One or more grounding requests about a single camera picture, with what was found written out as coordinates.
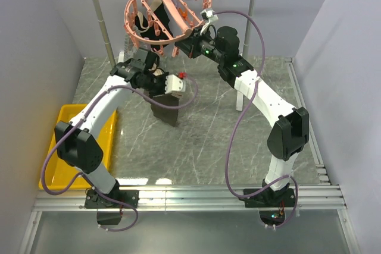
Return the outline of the grey striped underwear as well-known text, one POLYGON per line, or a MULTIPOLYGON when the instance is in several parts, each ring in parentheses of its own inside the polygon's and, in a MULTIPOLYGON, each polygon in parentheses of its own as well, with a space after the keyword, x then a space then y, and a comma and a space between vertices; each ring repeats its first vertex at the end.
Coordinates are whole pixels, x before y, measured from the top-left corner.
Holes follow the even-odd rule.
MULTIPOLYGON (((133 30, 137 33, 138 36, 141 36, 140 30, 136 26, 134 26, 133 30)), ((150 46, 146 43, 140 43, 139 47, 144 49, 150 49, 150 46)), ((137 51, 138 49, 135 47, 133 41, 131 40, 131 37, 126 32, 124 37, 124 61, 127 61, 129 58, 133 58, 137 51)))

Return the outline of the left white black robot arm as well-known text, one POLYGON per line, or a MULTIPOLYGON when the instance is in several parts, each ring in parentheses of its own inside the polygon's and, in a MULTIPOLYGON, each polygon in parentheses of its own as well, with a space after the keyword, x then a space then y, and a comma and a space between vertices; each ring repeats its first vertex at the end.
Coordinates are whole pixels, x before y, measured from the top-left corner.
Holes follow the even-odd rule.
POLYGON ((58 157, 84 174, 85 180, 100 191, 99 201, 107 208, 115 207, 123 195, 118 181, 102 162, 99 134, 133 90, 143 89, 149 96, 164 94, 167 75, 160 69, 159 55, 140 48, 111 70, 99 92, 79 114, 68 123, 60 121, 55 126, 58 157))

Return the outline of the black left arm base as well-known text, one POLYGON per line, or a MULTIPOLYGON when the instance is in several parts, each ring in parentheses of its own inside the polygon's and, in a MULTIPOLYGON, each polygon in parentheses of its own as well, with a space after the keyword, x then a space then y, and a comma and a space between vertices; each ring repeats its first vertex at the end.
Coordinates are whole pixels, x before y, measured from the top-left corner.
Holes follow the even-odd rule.
POLYGON ((91 188, 86 190, 84 208, 97 210, 96 221, 99 228, 109 232, 122 232, 131 229, 137 223, 138 202, 138 190, 114 190, 107 196, 98 189, 91 188), (128 226, 117 228, 125 210, 132 210, 135 218, 128 226))

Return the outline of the pink round clip hanger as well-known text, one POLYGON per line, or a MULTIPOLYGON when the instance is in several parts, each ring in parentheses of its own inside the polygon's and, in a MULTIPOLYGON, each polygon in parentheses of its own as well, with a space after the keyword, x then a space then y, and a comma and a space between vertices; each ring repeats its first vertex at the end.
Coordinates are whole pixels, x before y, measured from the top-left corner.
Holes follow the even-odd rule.
POLYGON ((198 11, 210 10, 212 0, 128 0, 124 9, 126 47, 153 49, 158 55, 164 48, 190 36, 207 21, 198 11))

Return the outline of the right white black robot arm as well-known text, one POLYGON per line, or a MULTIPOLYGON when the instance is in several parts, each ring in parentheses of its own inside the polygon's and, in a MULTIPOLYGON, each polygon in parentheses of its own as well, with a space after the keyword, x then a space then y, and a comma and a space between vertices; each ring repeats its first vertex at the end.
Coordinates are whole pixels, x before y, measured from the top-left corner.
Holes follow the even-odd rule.
POLYGON ((285 101, 240 56, 238 33, 232 27, 219 28, 215 36, 197 28, 175 46, 189 58, 203 55, 217 63, 220 77, 248 98, 267 119, 271 126, 267 139, 271 161, 263 187, 255 195, 262 195, 267 205, 276 206, 287 192, 298 154, 309 141, 308 111, 285 101))

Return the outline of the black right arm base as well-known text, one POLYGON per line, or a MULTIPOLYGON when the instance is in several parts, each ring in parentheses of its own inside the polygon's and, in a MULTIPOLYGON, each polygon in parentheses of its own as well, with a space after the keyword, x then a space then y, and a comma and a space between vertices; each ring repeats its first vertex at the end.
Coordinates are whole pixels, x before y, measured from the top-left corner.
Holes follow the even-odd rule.
POLYGON ((288 222, 296 212, 298 192, 287 184, 279 191, 268 188, 256 196, 243 198, 241 201, 246 208, 260 208, 259 216, 264 226, 276 229, 288 222))

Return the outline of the dark grey boxer briefs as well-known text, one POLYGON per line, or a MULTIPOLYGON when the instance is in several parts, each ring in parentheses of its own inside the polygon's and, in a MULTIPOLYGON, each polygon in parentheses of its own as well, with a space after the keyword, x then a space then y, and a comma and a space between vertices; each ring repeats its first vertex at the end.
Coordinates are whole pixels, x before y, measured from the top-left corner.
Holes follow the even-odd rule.
MULTIPOLYGON (((155 76, 162 76, 164 74, 164 70, 159 68, 156 64, 153 64, 152 68, 149 69, 149 72, 155 76)), ((154 101, 162 105, 168 106, 178 106, 179 101, 183 97, 183 95, 180 92, 173 92, 166 95, 150 96, 147 91, 144 91, 144 94, 148 95, 154 101)), ((151 110, 154 117, 156 117, 157 119, 161 120, 166 124, 169 124, 172 127, 177 126, 177 119, 179 116, 178 109, 168 109, 155 104, 151 104, 151 110)))

